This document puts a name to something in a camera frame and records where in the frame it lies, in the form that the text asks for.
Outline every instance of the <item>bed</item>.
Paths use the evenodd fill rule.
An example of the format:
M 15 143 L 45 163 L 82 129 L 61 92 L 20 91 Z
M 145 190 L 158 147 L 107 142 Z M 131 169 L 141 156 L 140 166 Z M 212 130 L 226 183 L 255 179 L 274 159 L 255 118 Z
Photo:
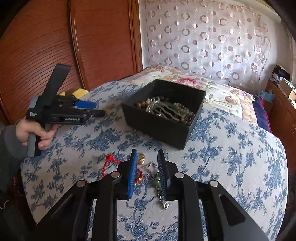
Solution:
M 184 150 L 156 141 L 125 122 L 122 101 L 153 79 L 207 92 L 202 114 Z M 163 149 L 167 160 L 193 179 L 218 180 L 269 239 L 275 240 L 287 202 L 287 160 L 279 139 L 258 126 L 252 95 L 158 65 L 103 84 L 83 99 L 96 102 L 108 114 L 90 119 L 85 126 L 61 126 L 51 146 L 21 166 L 25 194 L 36 222 L 78 180 L 100 180 L 107 154 L 125 161 L 132 149 L 137 149 L 145 154 L 146 162 L 156 163 L 157 151 Z M 109 164 L 106 173 L 116 168 L 116 164 Z M 149 179 L 145 173 L 133 198 L 118 201 L 118 240 L 177 240 L 177 203 L 170 202 L 164 210 Z M 206 240 L 204 217 L 202 223 Z
M 219 84 L 206 78 L 200 78 L 196 74 L 188 74 L 166 65 L 149 66 L 140 73 L 125 78 L 122 81 L 144 86 L 154 79 L 173 81 L 204 90 L 207 92 L 205 103 L 225 110 L 271 132 L 268 115 L 264 110 L 262 99 L 237 88 Z

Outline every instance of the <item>bedspread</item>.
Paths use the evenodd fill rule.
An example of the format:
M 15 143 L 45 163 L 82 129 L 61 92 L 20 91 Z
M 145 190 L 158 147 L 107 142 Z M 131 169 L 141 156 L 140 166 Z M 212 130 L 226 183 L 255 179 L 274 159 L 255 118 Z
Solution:
M 35 221 L 39 222 L 78 180 L 100 180 L 107 154 L 125 161 L 135 148 L 145 154 L 146 162 L 157 163 L 157 151 L 163 149 L 167 160 L 194 180 L 218 180 L 269 239 L 275 240 L 288 185 L 286 155 L 279 139 L 204 104 L 185 149 L 177 150 L 127 126 L 121 103 L 139 88 L 123 81 L 96 88 L 83 99 L 95 101 L 108 114 L 88 120 L 85 126 L 61 126 L 41 156 L 25 159 L 21 173 Z M 117 164 L 109 164 L 106 173 L 116 169 Z M 133 198 L 118 201 L 117 207 L 118 240 L 177 240 L 177 202 L 169 202 L 168 209 L 163 210 L 148 174 L 135 187 Z M 206 237 L 204 217 L 203 229 Z

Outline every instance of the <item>blue gripper pad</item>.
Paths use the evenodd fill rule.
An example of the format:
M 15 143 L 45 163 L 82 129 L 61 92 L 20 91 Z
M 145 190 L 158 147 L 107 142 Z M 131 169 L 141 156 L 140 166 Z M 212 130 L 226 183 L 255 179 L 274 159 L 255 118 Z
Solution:
M 133 149 L 131 152 L 131 169 L 128 177 L 128 198 L 131 199 L 133 196 L 133 189 L 135 187 L 135 178 L 136 178 L 136 170 L 137 170 L 137 161 L 138 161 L 138 152 Z

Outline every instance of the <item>black jewelry box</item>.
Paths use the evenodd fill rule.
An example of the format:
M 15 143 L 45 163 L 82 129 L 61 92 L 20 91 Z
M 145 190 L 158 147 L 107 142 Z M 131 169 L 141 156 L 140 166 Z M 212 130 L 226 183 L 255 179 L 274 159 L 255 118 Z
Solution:
M 122 109 L 129 126 L 182 150 L 185 148 L 201 114 L 205 93 L 205 91 L 174 82 L 154 80 L 128 97 L 122 103 Z M 191 125 L 167 120 L 135 106 L 135 103 L 139 101 L 146 101 L 148 98 L 157 96 L 169 98 L 171 103 L 181 103 L 195 113 Z

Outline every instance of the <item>curtain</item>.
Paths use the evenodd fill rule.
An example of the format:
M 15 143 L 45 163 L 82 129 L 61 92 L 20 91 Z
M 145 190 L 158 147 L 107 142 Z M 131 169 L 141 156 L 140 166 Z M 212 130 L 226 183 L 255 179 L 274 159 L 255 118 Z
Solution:
M 260 14 L 210 0 L 139 2 L 144 65 L 165 64 L 256 91 L 271 47 Z

